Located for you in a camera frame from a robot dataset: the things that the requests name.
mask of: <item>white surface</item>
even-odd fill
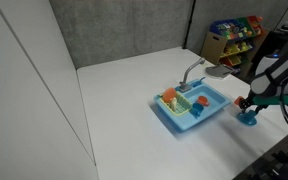
[[[96,168],[0,17],[0,180],[97,180]]]
[[[279,107],[247,127],[228,105],[187,132],[174,132],[153,97],[178,85],[198,56],[180,48],[84,67],[78,70],[101,180],[232,179],[288,134]],[[201,78],[206,66],[188,80]],[[233,76],[205,82],[232,101],[249,86]]]
[[[76,70],[49,1],[0,0],[0,8],[92,156]]]

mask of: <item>orange toy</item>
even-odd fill
[[[252,33],[252,31],[247,31],[246,35],[247,35],[247,36],[252,36],[253,33]]]
[[[209,106],[210,103],[208,102],[208,99],[205,96],[199,96],[197,98],[197,103],[201,104],[202,106]]]
[[[163,94],[163,101],[165,103],[170,103],[173,98],[176,97],[176,91],[174,88],[168,88]]]
[[[259,22],[261,22],[261,21],[263,21],[263,17],[262,17],[262,16],[257,17],[257,20],[258,20]]]
[[[244,98],[243,98],[242,96],[237,97],[236,100],[234,101],[234,104],[236,104],[237,106],[239,106],[241,99],[244,99]]]

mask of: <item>toy shelf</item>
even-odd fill
[[[240,65],[239,77],[246,77],[252,67],[252,59],[268,32],[268,29],[261,27],[256,16],[215,21],[206,35],[201,56],[215,65]],[[236,49],[236,44],[242,42],[249,43],[252,47]]]

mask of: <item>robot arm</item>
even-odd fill
[[[251,91],[262,97],[277,96],[280,93],[280,86],[286,80],[288,80],[288,53],[254,77]],[[288,84],[285,86],[285,94],[288,94]]]
[[[256,114],[269,105],[278,105],[282,85],[284,86],[283,94],[288,94],[288,52],[254,77],[248,97],[241,98],[238,103],[242,113],[252,105],[258,106]],[[288,104],[288,96],[285,96],[284,99]]]

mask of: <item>colorful toys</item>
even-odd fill
[[[200,117],[204,107],[199,103],[194,103],[191,109],[191,113],[195,116],[195,118]]]
[[[199,96],[197,98],[197,103],[201,104],[202,106],[209,106],[210,103],[208,102],[208,99],[205,96]]]
[[[225,36],[229,40],[245,39],[262,33],[259,19],[256,16],[249,16],[215,21],[211,25],[210,31]]]
[[[241,60],[237,57],[237,55],[228,56],[221,59],[221,63],[227,66],[236,66],[241,63]]]
[[[224,48],[224,54],[230,54],[232,52],[232,48],[225,47]]]
[[[236,48],[238,49],[239,52],[248,51],[248,50],[253,48],[251,43],[249,41],[247,41],[247,40],[237,41],[237,42],[235,42],[235,46],[236,46]]]
[[[177,105],[177,99],[176,97],[174,97],[171,102],[170,102],[170,108],[173,110],[173,111],[176,111],[176,105]]]
[[[174,88],[168,88],[165,90],[164,94],[163,94],[163,101],[165,103],[170,103],[172,101],[173,98],[176,97],[176,91]]]

